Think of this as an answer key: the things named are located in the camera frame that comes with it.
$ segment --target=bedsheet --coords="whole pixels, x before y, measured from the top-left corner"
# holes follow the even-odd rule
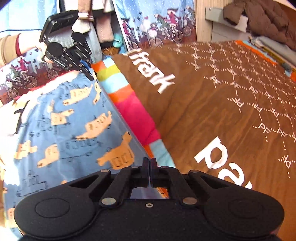
[[[4,213],[16,237],[14,208],[26,196],[148,157],[100,83],[78,71],[8,103],[0,116]]]
[[[296,239],[296,85],[273,59],[241,41],[194,42],[93,68],[150,156],[273,196],[279,237]]]

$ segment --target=screw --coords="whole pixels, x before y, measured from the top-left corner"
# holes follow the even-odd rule
[[[146,207],[153,207],[153,204],[152,204],[152,203],[146,203],[145,206],[146,206]]]
[[[197,203],[197,200],[194,197],[186,197],[183,199],[183,203],[187,205],[194,205]]]
[[[116,199],[112,197],[106,197],[102,199],[101,203],[104,205],[113,205],[114,203],[116,203]]]

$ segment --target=jacket sleeve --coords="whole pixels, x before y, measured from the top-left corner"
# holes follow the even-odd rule
[[[17,35],[8,35],[0,39],[0,68],[17,58],[16,40]]]
[[[243,11],[244,2],[232,2],[223,8],[223,18],[232,25],[237,25]]]

